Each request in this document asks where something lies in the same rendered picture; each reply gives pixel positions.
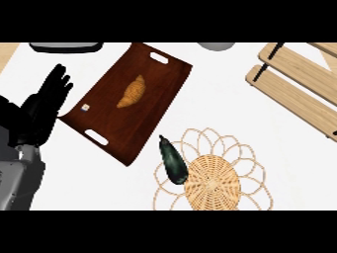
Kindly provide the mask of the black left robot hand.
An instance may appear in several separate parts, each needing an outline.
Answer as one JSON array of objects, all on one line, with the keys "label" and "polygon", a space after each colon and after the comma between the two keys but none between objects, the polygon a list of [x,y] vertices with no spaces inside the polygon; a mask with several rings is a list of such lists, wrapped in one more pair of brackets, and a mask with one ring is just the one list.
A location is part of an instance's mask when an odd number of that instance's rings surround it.
[{"label": "black left robot hand", "polygon": [[40,147],[49,140],[60,108],[73,84],[66,67],[58,64],[42,88],[21,107],[0,95],[0,127],[9,130],[11,147],[29,144]]}]

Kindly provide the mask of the woven wicker placemat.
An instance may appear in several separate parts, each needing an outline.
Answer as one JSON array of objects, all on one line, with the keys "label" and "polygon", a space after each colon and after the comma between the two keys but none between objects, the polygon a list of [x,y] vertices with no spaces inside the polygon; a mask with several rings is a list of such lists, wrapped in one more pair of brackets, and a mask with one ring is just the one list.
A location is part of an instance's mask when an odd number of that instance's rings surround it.
[{"label": "woven wicker placemat", "polygon": [[154,193],[153,210],[159,209],[160,195],[171,196],[169,210],[187,200],[194,211],[247,210],[270,211],[274,197],[267,186],[267,169],[256,152],[234,135],[221,135],[207,127],[188,128],[171,146],[187,166],[188,176],[176,185],[168,176],[166,164],[154,171],[159,188]]}]

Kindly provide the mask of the pale wooden tiered shelf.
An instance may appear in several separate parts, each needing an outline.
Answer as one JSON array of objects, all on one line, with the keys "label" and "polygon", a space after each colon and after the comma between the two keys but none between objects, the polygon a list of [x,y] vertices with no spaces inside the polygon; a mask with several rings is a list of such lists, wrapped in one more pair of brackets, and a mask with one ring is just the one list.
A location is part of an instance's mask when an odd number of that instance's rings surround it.
[{"label": "pale wooden tiered shelf", "polygon": [[270,42],[264,64],[246,75],[249,84],[337,142],[337,74],[284,46]]}]

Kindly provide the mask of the dark brown wooden tray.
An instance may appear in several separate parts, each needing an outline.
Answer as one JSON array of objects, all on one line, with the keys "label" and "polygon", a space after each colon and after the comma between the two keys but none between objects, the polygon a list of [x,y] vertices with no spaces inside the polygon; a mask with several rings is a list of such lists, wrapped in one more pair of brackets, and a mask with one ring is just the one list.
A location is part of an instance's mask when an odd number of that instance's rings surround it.
[{"label": "dark brown wooden tray", "polygon": [[61,121],[129,166],[191,71],[191,65],[134,42]]}]

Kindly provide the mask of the grey and black appliance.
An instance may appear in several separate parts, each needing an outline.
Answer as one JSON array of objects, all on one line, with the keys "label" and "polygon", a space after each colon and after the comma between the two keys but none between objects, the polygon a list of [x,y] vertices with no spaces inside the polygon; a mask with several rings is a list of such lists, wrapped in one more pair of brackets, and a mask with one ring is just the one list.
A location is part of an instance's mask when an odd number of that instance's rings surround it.
[{"label": "grey and black appliance", "polygon": [[30,47],[36,52],[46,53],[86,53],[101,49],[101,42],[32,42]]}]

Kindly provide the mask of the golden croissant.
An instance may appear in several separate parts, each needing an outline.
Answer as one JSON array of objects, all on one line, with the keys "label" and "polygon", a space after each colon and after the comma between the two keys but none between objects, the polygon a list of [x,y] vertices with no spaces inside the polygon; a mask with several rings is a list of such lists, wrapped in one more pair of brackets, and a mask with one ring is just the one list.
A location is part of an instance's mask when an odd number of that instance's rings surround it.
[{"label": "golden croissant", "polygon": [[145,90],[147,90],[145,78],[142,75],[139,75],[126,88],[123,98],[117,103],[117,108],[126,108],[135,105],[144,96]]}]

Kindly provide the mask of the dark green eggplant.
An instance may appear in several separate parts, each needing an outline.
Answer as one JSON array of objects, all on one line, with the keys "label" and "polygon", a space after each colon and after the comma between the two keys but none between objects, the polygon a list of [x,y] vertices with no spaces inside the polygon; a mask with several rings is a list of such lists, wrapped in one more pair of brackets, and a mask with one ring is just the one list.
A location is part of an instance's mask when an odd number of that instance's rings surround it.
[{"label": "dark green eggplant", "polygon": [[187,165],[169,140],[160,136],[160,151],[171,181],[182,185],[188,178]]}]

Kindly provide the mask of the grey round object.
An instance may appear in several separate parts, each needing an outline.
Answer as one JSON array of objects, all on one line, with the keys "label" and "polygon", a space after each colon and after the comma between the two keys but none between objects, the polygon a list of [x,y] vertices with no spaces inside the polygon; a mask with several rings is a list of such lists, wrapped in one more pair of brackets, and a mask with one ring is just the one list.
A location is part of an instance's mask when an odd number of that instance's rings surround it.
[{"label": "grey round object", "polygon": [[224,51],[234,46],[233,42],[202,42],[200,45],[212,51]]}]

